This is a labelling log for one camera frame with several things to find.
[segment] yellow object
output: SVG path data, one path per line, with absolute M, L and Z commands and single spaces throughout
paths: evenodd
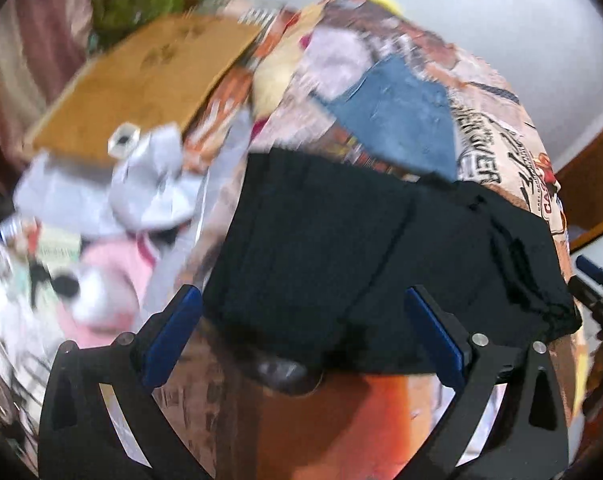
M 142 133 L 177 123 L 184 132 L 260 30 L 229 18 L 158 18 L 83 71 L 27 142 L 34 150 L 113 166 L 108 139 L 123 123 Z
M 576 356 L 576 378 L 575 378 L 575 402 L 573 404 L 573 416 L 579 413 L 585 399 L 585 383 L 588 378 L 588 355 L 581 353 Z
M 404 13 L 401 10 L 401 6 L 395 0 L 370 0 L 378 5 L 381 5 L 389 12 L 396 14 L 398 16 L 403 16 Z
M 288 28 L 275 49 L 261 62 L 253 78 L 253 113 L 256 119 L 272 114 L 284 97 L 304 53 L 300 40 L 321 21 L 323 5 L 300 11 L 297 23 Z

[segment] black tool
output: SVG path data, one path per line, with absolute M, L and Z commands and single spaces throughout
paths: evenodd
M 577 268 L 586 276 L 603 287 L 603 269 L 585 256 L 577 257 Z M 573 276 L 568 282 L 570 293 L 577 298 L 593 314 L 593 319 L 599 324 L 601 330 L 597 339 L 603 344 L 603 294 L 592 288 L 579 276 Z M 588 419 L 594 418 L 603 406 L 603 376 L 597 387 L 586 397 L 582 411 Z
M 201 295 L 183 286 L 161 314 L 109 347 L 66 342 L 51 371 L 40 420 L 43 480 L 211 477 L 172 431 L 150 393 L 168 379 L 202 312 Z M 454 398 L 398 480 L 547 480 L 568 466 L 568 432 L 546 346 L 493 345 L 469 335 L 421 286 L 406 292 L 406 313 Z M 482 454 L 456 467 L 497 382 L 507 389 Z M 124 416 L 152 468 L 129 459 L 117 438 L 99 383 L 112 384 Z

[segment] blue handle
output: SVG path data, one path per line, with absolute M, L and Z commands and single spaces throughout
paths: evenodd
M 575 263 L 577 268 L 586 276 L 592 280 L 595 280 L 595 282 L 599 283 L 600 285 L 603 285 L 603 269 L 601 267 L 594 264 L 585 256 L 578 256 Z
M 443 323 L 421 294 L 411 287 L 406 291 L 405 312 L 415 335 L 435 365 L 441 384 L 460 391 L 466 385 L 464 357 Z
M 192 285 L 184 286 L 188 286 L 189 290 L 146 351 L 142 384 L 149 391 L 166 384 L 204 312 L 199 289 Z

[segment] metal screw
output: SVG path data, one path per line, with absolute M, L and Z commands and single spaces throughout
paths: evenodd
M 60 345 L 60 351 L 63 354 L 67 354 L 68 352 L 70 352 L 71 350 L 75 350 L 75 348 L 79 348 L 77 346 L 77 343 L 75 341 L 64 341 L 61 345 Z
M 486 346 L 488 344 L 488 337 L 484 334 L 477 332 L 472 335 L 472 342 L 477 346 Z
M 116 341 L 117 341 L 117 344 L 120 344 L 122 346 L 127 346 L 133 342 L 133 339 L 135 339 L 134 333 L 122 332 L 122 333 L 120 333 L 120 335 L 117 336 Z
M 546 345 L 541 341 L 535 341 L 533 343 L 533 350 L 537 352 L 537 354 L 545 354 L 546 353 Z

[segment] blue gripper pad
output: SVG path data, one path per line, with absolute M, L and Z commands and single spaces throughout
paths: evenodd
M 471 357 L 468 333 L 454 316 L 441 310 L 421 285 L 406 290 L 404 307 L 441 384 L 461 391 L 466 385 L 465 371 Z
M 585 256 L 578 256 L 575 261 L 577 268 L 581 270 L 586 276 L 595 280 L 595 282 L 603 285 L 603 269 L 597 264 L 594 264 L 591 260 Z
M 195 286 L 182 286 L 172 301 L 178 304 L 144 354 L 142 384 L 148 391 L 166 384 L 204 312 L 202 294 Z

